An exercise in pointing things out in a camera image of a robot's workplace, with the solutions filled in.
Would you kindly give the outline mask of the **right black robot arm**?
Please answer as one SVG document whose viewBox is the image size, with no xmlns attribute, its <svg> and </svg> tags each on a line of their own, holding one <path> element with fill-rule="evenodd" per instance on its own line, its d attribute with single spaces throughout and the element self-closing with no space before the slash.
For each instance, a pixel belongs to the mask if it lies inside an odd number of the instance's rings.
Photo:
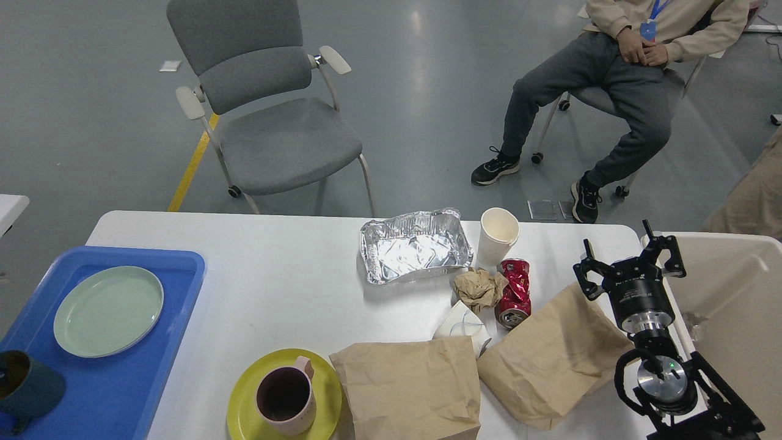
<svg viewBox="0 0 782 440">
<path fill-rule="evenodd" d="M 647 220 L 648 243 L 636 257 L 607 264 L 584 240 L 573 270 L 589 301 L 606 293 L 615 324 L 633 348 L 615 363 L 618 398 L 653 423 L 650 439 L 757 439 L 765 426 L 697 351 L 685 360 L 668 331 L 676 313 L 665 276 L 687 275 L 675 236 L 657 236 Z"/>
</svg>

